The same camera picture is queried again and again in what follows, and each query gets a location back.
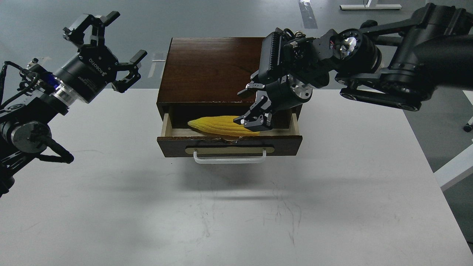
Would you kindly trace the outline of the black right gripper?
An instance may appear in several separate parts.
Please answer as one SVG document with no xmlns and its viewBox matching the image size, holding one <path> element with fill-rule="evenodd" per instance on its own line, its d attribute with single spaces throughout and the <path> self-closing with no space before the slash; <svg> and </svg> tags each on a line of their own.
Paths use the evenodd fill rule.
<svg viewBox="0 0 473 266">
<path fill-rule="evenodd" d="M 257 91 L 266 91 L 266 94 L 257 94 L 249 110 L 233 119 L 233 123 L 252 132 L 272 130 L 273 114 L 308 102 L 312 97 L 313 86 L 293 76 L 283 76 L 269 84 L 250 82 L 238 92 L 238 96 L 248 98 Z"/>
</svg>

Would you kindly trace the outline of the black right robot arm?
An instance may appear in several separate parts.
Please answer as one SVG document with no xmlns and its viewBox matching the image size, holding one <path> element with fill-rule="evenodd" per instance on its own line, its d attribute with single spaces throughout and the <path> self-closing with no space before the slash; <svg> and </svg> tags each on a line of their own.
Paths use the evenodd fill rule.
<svg viewBox="0 0 473 266">
<path fill-rule="evenodd" d="M 330 29 L 319 38 L 275 29 L 262 41 L 259 69 L 238 96 L 255 103 L 234 123 L 250 131 L 272 130 L 272 115 L 309 101 L 329 84 L 344 98 L 418 111 L 439 85 L 472 90 L 472 14 L 432 3 L 411 18 L 359 29 Z"/>
</svg>

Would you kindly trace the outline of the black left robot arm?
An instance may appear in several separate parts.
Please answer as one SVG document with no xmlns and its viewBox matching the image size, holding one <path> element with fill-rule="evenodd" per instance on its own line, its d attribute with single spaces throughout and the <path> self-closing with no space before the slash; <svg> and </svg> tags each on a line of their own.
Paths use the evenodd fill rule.
<svg viewBox="0 0 473 266">
<path fill-rule="evenodd" d="M 84 14 L 64 28 L 64 39 L 77 53 L 55 72 L 43 68 L 37 58 L 23 68 L 5 61 L 1 68 L 1 92 L 9 66 L 18 70 L 21 81 L 17 94 L 1 101 L 0 193 L 14 185 L 14 175 L 33 159 L 71 163 L 73 155 L 54 141 L 48 126 L 56 115 L 65 115 L 77 100 L 90 103 L 111 84 L 124 93 L 140 78 L 139 64 L 147 55 L 139 50 L 129 62 L 119 62 L 105 45 L 105 28 L 120 13 L 106 16 Z"/>
</svg>

